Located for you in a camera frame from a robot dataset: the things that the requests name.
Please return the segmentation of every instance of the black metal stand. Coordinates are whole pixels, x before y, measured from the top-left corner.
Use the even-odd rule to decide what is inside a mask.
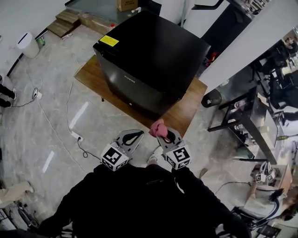
[[[241,100],[246,101],[245,105],[242,109],[239,108],[234,111],[234,104]],[[214,132],[229,128],[240,139],[240,132],[235,129],[235,126],[243,125],[245,130],[252,136],[256,144],[259,146],[259,149],[261,150],[260,154],[262,156],[261,158],[257,159],[266,159],[271,164],[276,165],[276,159],[259,131],[259,127],[262,126],[260,124],[260,119],[265,118],[268,107],[265,106],[257,97],[257,87],[254,87],[244,95],[221,105],[218,109],[221,110],[223,108],[228,108],[228,110],[221,125],[208,128],[207,131]]]

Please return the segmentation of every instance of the yellow label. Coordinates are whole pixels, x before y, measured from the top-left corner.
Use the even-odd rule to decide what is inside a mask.
[[[112,37],[109,37],[107,35],[105,35],[104,37],[102,37],[99,41],[103,42],[103,43],[106,43],[108,44],[109,46],[114,46],[116,45],[119,41],[112,38]]]

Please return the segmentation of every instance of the desk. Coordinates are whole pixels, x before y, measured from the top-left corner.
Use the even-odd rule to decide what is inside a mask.
[[[144,126],[150,128],[154,122],[124,103],[110,91],[95,55],[79,70],[75,78]],[[198,78],[194,78],[183,98],[162,116],[165,125],[177,130],[183,137],[201,105],[206,89],[207,86],[204,83]]]

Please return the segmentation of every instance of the pink object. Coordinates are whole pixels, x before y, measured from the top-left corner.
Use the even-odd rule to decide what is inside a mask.
[[[158,119],[155,123],[153,123],[150,127],[149,134],[153,137],[161,136],[161,137],[167,137],[168,135],[168,129],[164,125],[163,119]]]

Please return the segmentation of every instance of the brand logo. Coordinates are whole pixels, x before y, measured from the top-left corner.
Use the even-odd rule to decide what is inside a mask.
[[[134,80],[132,80],[131,78],[127,77],[126,75],[125,75],[124,77],[125,77],[125,78],[127,78],[129,81],[131,81],[131,82],[135,83],[135,81],[134,81]]]

